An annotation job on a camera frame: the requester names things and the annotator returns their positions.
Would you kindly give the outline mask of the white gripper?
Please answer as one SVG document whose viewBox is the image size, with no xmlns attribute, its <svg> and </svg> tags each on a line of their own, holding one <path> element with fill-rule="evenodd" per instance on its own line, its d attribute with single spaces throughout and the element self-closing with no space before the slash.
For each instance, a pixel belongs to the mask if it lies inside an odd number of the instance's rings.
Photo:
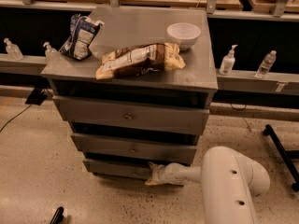
<svg viewBox="0 0 299 224">
<path fill-rule="evenodd" d="M 165 170 L 165 166 L 161 164 L 156 164 L 153 162 L 149 162 L 149 168 L 153 172 L 153 177 L 150 177 L 145 184 L 147 186 L 157 186 L 162 184 L 169 184 L 170 179 L 167 176 L 167 172 Z"/>
</svg>

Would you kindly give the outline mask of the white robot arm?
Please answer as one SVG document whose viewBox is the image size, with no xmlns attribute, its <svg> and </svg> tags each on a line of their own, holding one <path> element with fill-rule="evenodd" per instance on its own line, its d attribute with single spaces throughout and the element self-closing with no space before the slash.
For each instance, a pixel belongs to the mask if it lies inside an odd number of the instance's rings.
<svg viewBox="0 0 299 224">
<path fill-rule="evenodd" d="M 148 186 L 199 183 L 205 224 L 257 224 L 252 198 L 265 194 L 270 177 L 257 161 L 228 147 L 209 149 L 199 166 L 151 163 Z"/>
</svg>

